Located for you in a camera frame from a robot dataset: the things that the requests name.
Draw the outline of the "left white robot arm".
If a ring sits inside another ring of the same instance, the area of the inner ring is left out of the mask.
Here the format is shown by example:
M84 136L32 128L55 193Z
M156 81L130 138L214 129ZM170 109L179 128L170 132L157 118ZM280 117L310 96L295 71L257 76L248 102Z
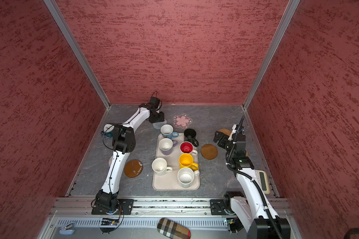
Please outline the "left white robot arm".
M121 213L118 201L121 176L130 153L136 147L135 130L144 122L163 122L164 113L160 111L162 103L154 99L140 104L138 110L124 123L113 123L112 128L112 162L106 180L94 199L93 215Z

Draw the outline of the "brown wooden coaster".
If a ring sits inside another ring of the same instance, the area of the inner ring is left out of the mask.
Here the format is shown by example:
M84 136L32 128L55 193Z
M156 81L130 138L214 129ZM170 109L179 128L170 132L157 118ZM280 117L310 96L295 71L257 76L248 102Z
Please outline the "brown wooden coaster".
M212 144L203 145L200 152L201 152L202 157L207 160L213 160L218 156L218 150Z

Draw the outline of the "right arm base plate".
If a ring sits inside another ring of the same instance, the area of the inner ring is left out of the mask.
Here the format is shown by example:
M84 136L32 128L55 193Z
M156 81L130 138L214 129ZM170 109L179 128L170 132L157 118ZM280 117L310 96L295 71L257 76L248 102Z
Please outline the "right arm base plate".
M210 212L213 216L227 215L223 199L210 199Z

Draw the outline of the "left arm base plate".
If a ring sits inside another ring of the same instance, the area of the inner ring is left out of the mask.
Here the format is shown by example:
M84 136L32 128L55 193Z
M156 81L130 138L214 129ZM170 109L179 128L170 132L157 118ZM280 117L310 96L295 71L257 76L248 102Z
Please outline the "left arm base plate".
M101 202L99 199L94 199L91 203L92 215L130 215L133 209L133 199L111 199L109 202Z

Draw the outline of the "dark glossy brown coaster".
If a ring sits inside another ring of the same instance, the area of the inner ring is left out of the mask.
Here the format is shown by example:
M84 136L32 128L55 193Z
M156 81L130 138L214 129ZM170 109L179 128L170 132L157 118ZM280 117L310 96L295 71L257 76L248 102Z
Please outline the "dark glossy brown coaster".
M139 176L143 171L143 164L141 161L133 159L129 161L124 167L124 173L129 178Z

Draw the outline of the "grey round coaster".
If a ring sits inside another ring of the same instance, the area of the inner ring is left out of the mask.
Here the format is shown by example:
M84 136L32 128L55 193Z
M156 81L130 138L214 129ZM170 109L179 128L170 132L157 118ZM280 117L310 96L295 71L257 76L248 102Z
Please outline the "grey round coaster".
M155 122L153 123L153 127L155 129L161 129L162 126L166 125L167 124L167 121L164 120L164 121L161 121L161 122Z

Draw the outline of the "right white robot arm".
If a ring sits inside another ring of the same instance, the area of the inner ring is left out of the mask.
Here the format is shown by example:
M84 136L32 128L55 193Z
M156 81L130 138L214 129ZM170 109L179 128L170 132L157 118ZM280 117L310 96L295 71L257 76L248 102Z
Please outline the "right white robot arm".
M291 227L271 206L265 191L269 189L260 170L255 170L247 150L243 132L216 131L213 141L226 150L226 166L232 171L242 191L227 191L223 210L234 219L226 220L227 230L238 233L245 230L248 239L289 239Z

